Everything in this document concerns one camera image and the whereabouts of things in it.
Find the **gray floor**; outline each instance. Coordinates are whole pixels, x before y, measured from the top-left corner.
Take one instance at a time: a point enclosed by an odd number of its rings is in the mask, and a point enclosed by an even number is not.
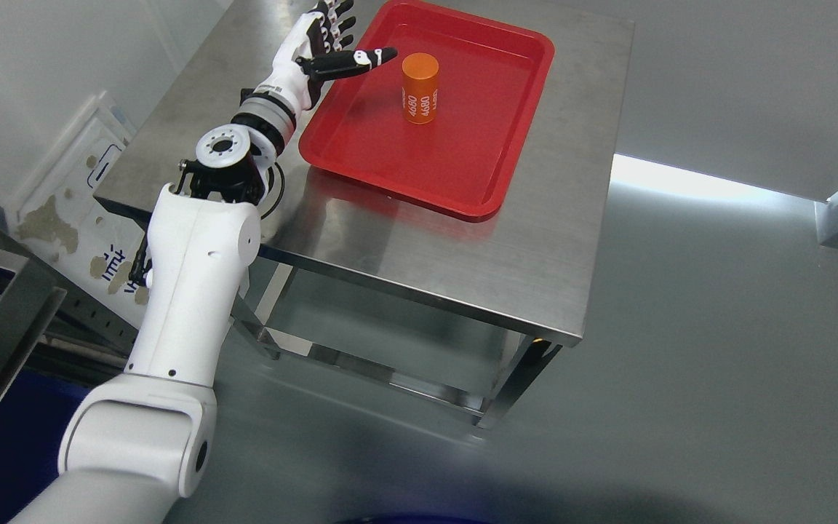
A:
[[[230,334],[209,473],[167,522],[838,522],[838,251],[813,203],[614,183],[603,228],[585,341],[490,431]],[[491,328],[364,293],[303,275],[275,321],[483,387]]]

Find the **robotic hand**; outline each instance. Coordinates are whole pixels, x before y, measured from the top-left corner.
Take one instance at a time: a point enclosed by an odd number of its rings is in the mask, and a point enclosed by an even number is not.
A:
[[[180,163],[179,186],[161,189],[145,237],[153,258],[144,265],[142,249],[132,272],[151,297],[125,371],[81,402],[60,442],[60,476],[12,522],[161,522],[196,490],[215,429],[220,348],[260,245],[266,173],[325,81],[396,56],[392,47],[344,50],[355,19],[338,17],[352,4],[320,0],[300,16],[273,73],[243,90],[231,123],[199,140],[196,160]]]
[[[354,38],[343,34],[356,19],[339,21],[339,16],[353,4],[320,0],[299,17],[276,51],[273,73],[254,89],[242,90],[239,112],[199,140],[195,162],[180,163],[184,176],[193,176],[191,196],[206,199],[218,191],[226,202],[256,205],[271,185],[259,175],[270,172],[283,153],[302,112],[319,102],[323,83],[367,73],[396,57],[393,47],[345,50]]]

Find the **light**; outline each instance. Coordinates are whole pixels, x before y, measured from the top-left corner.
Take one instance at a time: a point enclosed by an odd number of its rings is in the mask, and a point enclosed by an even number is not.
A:
[[[772,194],[767,189],[745,183],[622,155],[612,157],[611,180],[690,199],[752,200]]]

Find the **white wall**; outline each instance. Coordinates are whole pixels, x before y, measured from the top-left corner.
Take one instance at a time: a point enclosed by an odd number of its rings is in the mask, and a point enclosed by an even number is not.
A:
[[[229,2],[0,1],[0,205],[91,96],[142,125]]]

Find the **red tray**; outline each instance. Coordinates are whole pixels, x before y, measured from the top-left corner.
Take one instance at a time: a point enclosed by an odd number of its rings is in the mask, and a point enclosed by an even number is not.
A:
[[[381,7],[359,49],[393,62],[336,80],[300,137],[307,162],[400,199],[480,222],[503,204],[555,47],[548,37],[418,0]],[[439,61],[435,120],[402,116],[403,57]]]

